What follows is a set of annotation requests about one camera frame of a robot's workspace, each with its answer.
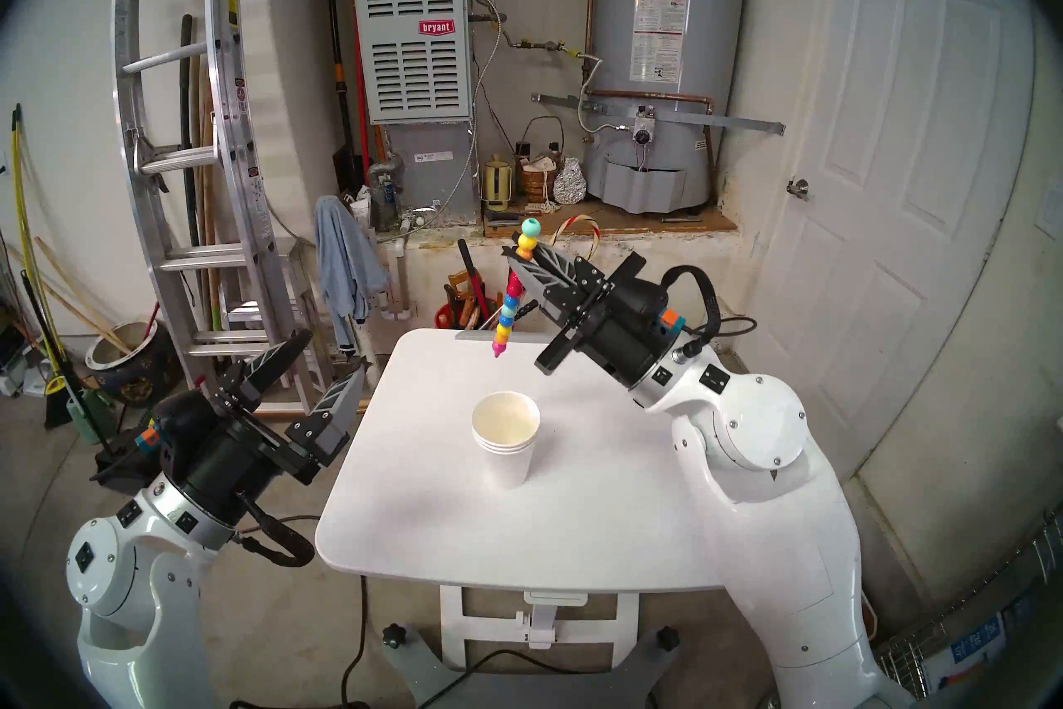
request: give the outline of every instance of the colorful bead toy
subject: colorful bead toy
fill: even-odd
[[[539,225],[538,220],[528,218],[521,223],[521,236],[517,240],[517,256],[522,260],[532,260],[532,250],[539,244],[536,237],[539,236],[540,231],[542,231],[542,226]],[[502,299],[502,311],[499,314],[499,326],[494,330],[494,342],[491,344],[495,357],[506,351],[506,341],[512,331],[513,318],[517,316],[517,308],[521,304],[523,293],[524,286],[521,285],[517,274],[510,270],[509,282],[506,284],[506,296]]]

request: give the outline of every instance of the door knob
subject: door knob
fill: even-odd
[[[798,180],[795,182],[791,180],[787,183],[787,193],[793,195],[802,200],[808,200],[808,181]]]

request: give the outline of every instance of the bryant logo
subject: bryant logo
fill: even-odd
[[[452,19],[423,19],[418,23],[418,27],[426,37],[439,37],[443,34],[453,34],[456,31]]]

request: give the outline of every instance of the white door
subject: white door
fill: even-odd
[[[1023,151],[1033,30],[1027,0],[831,2],[794,173],[809,199],[786,198],[750,306],[760,330],[738,352],[794,387],[844,480],[981,271]]]

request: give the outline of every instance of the wooden shelf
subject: wooden shelf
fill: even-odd
[[[510,203],[507,213],[523,214],[524,198],[518,198]],[[520,226],[517,225],[491,225],[488,216],[492,212],[484,210],[484,236],[485,237],[509,237]],[[585,214],[593,217],[602,231],[603,236],[624,235],[624,234],[647,234],[647,233],[669,233],[669,234],[696,234],[705,232],[733,232],[738,229],[735,223],[724,217],[720,212],[705,208],[697,215],[697,222],[661,222],[661,217],[670,215],[659,214],[628,214],[622,208],[607,205],[601,200],[588,197],[584,202],[576,205],[562,205],[557,212],[544,215],[527,215],[535,217],[542,224],[542,233],[553,234],[562,222],[570,217]],[[686,212],[675,212],[674,217],[686,217]],[[576,223],[566,232],[568,234],[591,234],[591,227],[585,223]]]

